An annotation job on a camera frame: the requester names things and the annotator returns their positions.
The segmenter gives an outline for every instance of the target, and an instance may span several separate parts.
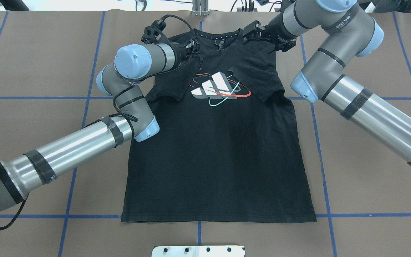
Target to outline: t-shirt sleeve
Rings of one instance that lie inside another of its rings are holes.
[[[277,91],[284,93],[282,82],[275,69],[276,55],[272,44],[259,52],[244,58],[228,70],[242,84],[250,89],[261,101],[266,101]]]
[[[155,85],[146,96],[147,101],[155,101],[163,96],[170,96],[180,101],[188,89],[188,84],[198,72],[199,66],[199,58],[193,57],[175,71],[157,75]]]

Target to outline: black wire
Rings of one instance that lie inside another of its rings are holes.
[[[128,123],[129,123],[130,121],[138,122],[138,121],[139,121],[138,118],[136,118],[136,117],[134,117],[134,116],[132,116],[132,115],[130,115],[130,114],[124,114],[124,113],[122,113],[122,112],[120,111],[120,109],[117,107],[117,103],[116,103],[117,98],[118,98],[119,96],[121,96],[122,94],[126,93],[127,91],[128,91],[128,90],[123,90],[123,91],[121,91],[120,93],[118,93],[116,96],[114,96],[114,100],[113,100],[114,108],[115,108],[115,110],[117,111],[117,113],[118,113],[119,115],[121,115],[121,116],[123,116],[125,119],[127,119]]]
[[[169,1],[169,2],[177,2],[177,3],[192,4],[192,2],[177,1],[177,0],[161,0],[161,1]]]
[[[269,11],[272,10],[272,7],[274,7],[274,5],[275,5],[276,3],[280,3],[280,8],[282,8],[282,1],[275,1],[274,3],[272,3],[272,6],[270,7]]]
[[[21,210],[23,210],[23,207],[25,206],[25,203],[26,203],[26,199],[23,200],[23,202],[21,202],[20,208],[18,208],[18,211],[17,211],[17,213],[15,213],[14,217],[12,218],[12,220],[11,220],[6,226],[0,227],[0,231],[9,228],[9,227],[15,222],[15,220],[16,220],[16,219],[18,218],[18,216],[20,215]]]
[[[196,49],[197,49],[197,47],[198,47],[198,42],[196,41],[196,36],[194,35],[194,30],[193,30],[193,28],[189,25],[189,23],[186,22],[186,20],[184,20],[184,19],[182,19],[182,18],[180,18],[180,17],[178,17],[178,16],[172,15],[172,14],[166,14],[166,15],[163,16],[161,19],[164,21],[164,20],[165,20],[166,18],[168,18],[168,17],[172,17],[172,18],[176,18],[176,19],[178,19],[178,20],[181,20],[183,23],[186,24],[186,26],[188,26],[189,32],[191,33],[191,36],[193,37],[193,42],[194,42],[194,43],[193,43],[193,50],[191,51],[191,55],[190,55],[190,56],[188,57],[188,59],[187,59],[184,63],[182,63],[179,67],[177,67],[177,68],[175,68],[175,69],[172,69],[172,70],[167,70],[167,71],[164,71],[164,72],[155,73],[155,74],[146,76],[146,77],[142,78],[141,80],[145,80],[145,79],[148,79],[148,78],[153,77],[153,76],[156,76],[156,75],[165,74],[165,73],[174,71],[174,70],[176,70],[176,69],[179,69],[179,68],[182,67],[183,65],[186,65],[186,64],[191,60],[191,58],[193,57],[193,55],[194,55],[194,53],[195,53],[195,51],[196,51]]]
[[[234,5],[235,5],[235,3],[237,3],[237,1],[238,1],[238,0],[235,0],[235,1],[234,1],[233,6],[231,7],[231,10],[230,10],[230,11],[233,11]]]
[[[110,117],[115,117],[115,116],[120,116],[120,114],[111,114],[111,115],[108,115],[107,117],[110,118]],[[98,122],[100,122],[100,121],[101,121],[101,120],[95,120],[94,122],[86,125],[85,127],[91,126],[91,125],[93,125],[93,124],[95,124],[95,123],[98,123]]]

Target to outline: adidas logo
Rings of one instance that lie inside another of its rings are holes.
[[[191,94],[198,99],[237,99],[232,94],[233,87],[230,85],[228,78],[224,73],[217,72],[212,75],[211,80],[202,83],[202,87],[198,87],[191,91]]]

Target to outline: t-shirt hem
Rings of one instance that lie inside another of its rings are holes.
[[[227,215],[203,213],[124,213],[122,222],[188,222],[188,221],[215,221],[215,222],[256,222],[256,223],[305,223],[316,222],[315,213],[295,215]]]

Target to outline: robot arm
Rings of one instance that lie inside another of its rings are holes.
[[[247,41],[265,40],[287,51],[295,38],[321,25],[329,34],[291,83],[313,103],[321,99],[393,150],[411,166],[411,118],[343,74],[354,56],[365,56],[383,40],[383,31],[356,0],[297,0],[267,26],[244,29]]]
[[[114,62],[97,76],[98,88],[113,96],[117,115],[102,117],[11,161],[0,161],[0,211],[21,203],[37,187],[131,138],[140,142],[158,133],[158,123],[138,85],[150,76],[185,64],[196,50],[196,44],[184,46],[167,40],[162,34],[166,17],[145,29],[145,35],[153,35],[142,37],[147,45],[122,47]]]

